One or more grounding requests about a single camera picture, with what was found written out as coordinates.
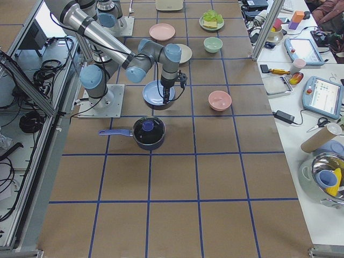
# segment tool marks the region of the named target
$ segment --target metal pot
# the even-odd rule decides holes
[[[152,151],[159,148],[165,136],[165,124],[158,117],[146,116],[137,120],[132,130],[111,129],[100,130],[99,135],[124,135],[133,137],[136,143],[145,150]]]
[[[339,209],[344,206],[344,192],[339,191],[337,196],[329,195],[316,181],[318,172],[325,169],[335,170],[336,168],[341,168],[342,175],[344,175],[344,157],[334,153],[322,153],[302,163],[298,178],[301,187],[309,197],[324,206]],[[344,186],[343,177],[340,186]]]

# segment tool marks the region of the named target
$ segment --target purple block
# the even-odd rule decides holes
[[[290,30],[296,30],[297,26],[299,26],[299,23],[295,23],[292,20],[288,24],[288,29]]]

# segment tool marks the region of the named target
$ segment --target blue plate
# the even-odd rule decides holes
[[[160,94],[162,95],[163,86],[161,85],[160,80],[159,80],[159,91],[160,91]],[[174,93],[175,93],[174,88],[173,87],[170,88],[170,100],[174,98]],[[166,104],[163,104],[162,97],[159,95],[159,92],[157,90],[156,80],[148,83],[144,87],[142,95],[144,96],[144,100],[151,105],[155,105],[155,106],[166,105]]]

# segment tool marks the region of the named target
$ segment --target bread slice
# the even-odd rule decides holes
[[[217,21],[206,21],[203,20],[203,26],[206,28],[217,28]]]

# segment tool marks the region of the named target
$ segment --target pink cup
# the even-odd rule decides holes
[[[306,61],[301,58],[296,58],[290,67],[290,74],[298,73],[306,66]]]

